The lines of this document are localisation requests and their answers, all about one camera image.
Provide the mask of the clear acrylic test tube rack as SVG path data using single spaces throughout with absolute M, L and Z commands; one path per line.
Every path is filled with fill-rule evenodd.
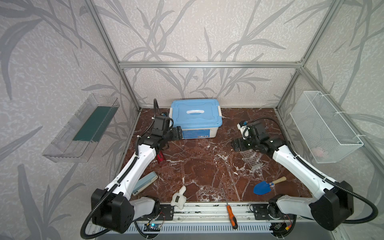
M 250 167 L 252 172 L 257 171 L 264 165 L 261 160 L 262 156 L 260 152 L 254 150 L 242 152 L 242 160 Z

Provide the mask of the white plastic storage bin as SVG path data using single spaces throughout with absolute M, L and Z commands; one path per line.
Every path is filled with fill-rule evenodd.
M 215 138 L 223 124 L 220 106 L 203 108 L 171 108 L 170 117 L 174 126 L 180 126 L 183 139 Z

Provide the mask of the blue plastic bin lid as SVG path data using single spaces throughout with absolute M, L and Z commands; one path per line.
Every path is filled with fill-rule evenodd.
M 173 101 L 170 118 L 183 130 L 218 128 L 223 124 L 221 106 L 216 99 Z

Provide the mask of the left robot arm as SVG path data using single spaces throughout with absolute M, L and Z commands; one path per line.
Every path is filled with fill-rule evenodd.
M 137 137 L 131 159 L 103 190 L 93 192 L 92 210 L 80 230 L 82 239 L 94 239 L 109 231 L 123 234 L 138 218 L 159 215 L 160 204 L 154 198 L 142 197 L 134 201 L 130 198 L 147 166 L 168 142 L 182 139 L 181 127 L 174 127 L 173 123 L 172 118 L 161 114 L 158 101 L 154 100 L 153 121 Z

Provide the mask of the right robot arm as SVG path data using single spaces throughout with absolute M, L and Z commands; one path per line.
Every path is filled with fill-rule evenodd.
M 377 206 L 354 193 L 350 184 L 330 178 L 299 156 L 283 139 L 270 136 L 262 118 L 250 122 L 241 121 L 237 128 L 242 136 L 231 142 L 235 152 L 252 150 L 267 155 L 285 167 L 310 191 L 310 198 L 289 195 L 274 197 L 272 201 L 281 213 L 314 220 L 328 231 L 335 230 L 341 224 L 368 223 L 379 215 Z M 351 220 L 349 217 L 354 213 L 354 199 L 364 202 L 372 212 L 361 219 Z

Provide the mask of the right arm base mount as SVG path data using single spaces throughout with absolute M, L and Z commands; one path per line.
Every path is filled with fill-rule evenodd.
M 276 204 L 250 204 L 249 209 L 254 214 L 255 220 L 293 221 L 296 218 L 296 216 L 292 214 L 283 214 Z

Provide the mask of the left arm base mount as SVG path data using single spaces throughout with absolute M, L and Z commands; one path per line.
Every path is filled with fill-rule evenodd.
M 138 221 L 172 221 L 174 219 L 175 207 L 170 204 L 160 204 L 158 211 L 151 215 L 145 215 L 138 219 Z

